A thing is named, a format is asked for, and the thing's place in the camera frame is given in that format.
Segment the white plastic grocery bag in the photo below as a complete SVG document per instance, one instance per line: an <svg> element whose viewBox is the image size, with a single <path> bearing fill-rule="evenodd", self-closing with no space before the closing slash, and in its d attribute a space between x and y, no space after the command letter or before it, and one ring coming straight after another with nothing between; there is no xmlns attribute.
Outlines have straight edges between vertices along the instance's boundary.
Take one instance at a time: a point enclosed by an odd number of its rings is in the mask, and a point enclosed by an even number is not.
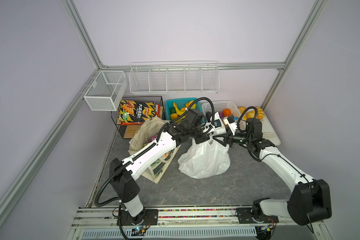
<svg viewBox="0 0 360 240"><path fill-rule="evenodd" d="M192 139L188 151L178 159L179 171L194 179L205 179L225 173L231 165L229 147L210 139L197 144Z"/></svg>

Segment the cream canvas tote bag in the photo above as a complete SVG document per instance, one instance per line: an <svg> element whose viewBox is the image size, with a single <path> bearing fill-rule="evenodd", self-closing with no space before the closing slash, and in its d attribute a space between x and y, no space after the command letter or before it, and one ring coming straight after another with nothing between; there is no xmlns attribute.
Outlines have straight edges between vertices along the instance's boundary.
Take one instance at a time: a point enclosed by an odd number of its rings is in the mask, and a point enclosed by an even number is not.
<svg viewBox="0 0 360 240"><path fill-rule="evenodd" d="M132 177L139 177L157 184L169 167L178 151L176 141L167 132L160 132L167 121L154 117L140 126L130 141L129 154L133 163L127 167L132 172ZM157 139L148 143L148 139L157 135Z"/></svg>

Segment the purple snack bag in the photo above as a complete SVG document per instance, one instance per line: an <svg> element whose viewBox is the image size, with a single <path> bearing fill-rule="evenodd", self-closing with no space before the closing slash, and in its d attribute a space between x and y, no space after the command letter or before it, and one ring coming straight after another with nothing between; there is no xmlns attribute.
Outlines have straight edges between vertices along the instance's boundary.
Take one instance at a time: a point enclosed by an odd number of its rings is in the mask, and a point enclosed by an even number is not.
<svg viewBox="0 0 360 240"><path fill-rule="evenodd" d="M148 139L148 143L151 143L151 142L153 142L153 141L155 141L156 139L157 139L157 135L153 135L153 136L151 136L149 139Z"/></svg>

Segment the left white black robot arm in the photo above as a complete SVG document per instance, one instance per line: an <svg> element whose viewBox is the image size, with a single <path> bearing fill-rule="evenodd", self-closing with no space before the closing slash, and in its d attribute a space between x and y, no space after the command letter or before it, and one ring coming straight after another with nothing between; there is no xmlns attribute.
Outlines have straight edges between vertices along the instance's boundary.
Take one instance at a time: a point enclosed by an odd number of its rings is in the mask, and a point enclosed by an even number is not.
<svg viewBox="0 0 360 240"><path fill-rule="evenodd" d="M193 109L193 106L200 101L211 102L207 97L194 100L183 114L160 128L154 141L121 161L114 159L115 165L111 169L109 178L100 186L93 204L99 208L118 202L120 209L127 212L134 224L141 224L146 214L136 180L142 173L162 155L189 139L201 144L208 141L212 133L225 129L220 114L215 110L212 110L212 115L207 117L201 111Z"/></svg>

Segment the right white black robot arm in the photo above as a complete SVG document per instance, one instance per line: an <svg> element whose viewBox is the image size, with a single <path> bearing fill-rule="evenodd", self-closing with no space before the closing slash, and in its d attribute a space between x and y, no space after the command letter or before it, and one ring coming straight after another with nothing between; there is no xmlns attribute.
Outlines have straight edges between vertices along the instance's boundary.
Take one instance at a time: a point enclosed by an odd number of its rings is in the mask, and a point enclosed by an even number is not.
<svg viewBox="0 0 360 240"><path fill-rule="evenodd" d="M287 200L271 198L253 202L251 216L256 222L275 216L292 219L305 226L332 217L330 187L324 180L316 180L295 166L277 148L263 137L262 122L243 112L240 117L224 117L220 123L212 120L215 130L229 127L224 134L214 135L215 141L224 147L238 144L247 149L253 160L268 165L288 186L291 196Z"/></svg>

